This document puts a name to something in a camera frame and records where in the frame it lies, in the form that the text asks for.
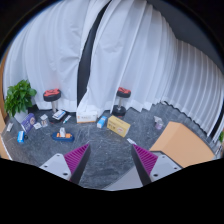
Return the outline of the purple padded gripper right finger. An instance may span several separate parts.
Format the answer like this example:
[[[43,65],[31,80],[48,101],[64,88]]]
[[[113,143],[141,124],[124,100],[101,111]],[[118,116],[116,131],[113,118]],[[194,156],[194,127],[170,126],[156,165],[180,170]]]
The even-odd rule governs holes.
[[[167,155],[156,155],[135,144],[132,145],[131,154],[144,186],[182,169]]]

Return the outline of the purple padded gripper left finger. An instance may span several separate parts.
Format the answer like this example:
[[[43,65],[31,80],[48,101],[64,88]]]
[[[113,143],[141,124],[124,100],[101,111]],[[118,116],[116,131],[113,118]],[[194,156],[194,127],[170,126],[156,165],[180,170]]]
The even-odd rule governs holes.
[[[55,154],[41,165],[40,168],[72,183],[78,184],[89,159],[90,152],[90,145],[85,144],[73,149],[65,155],[60,153]]]

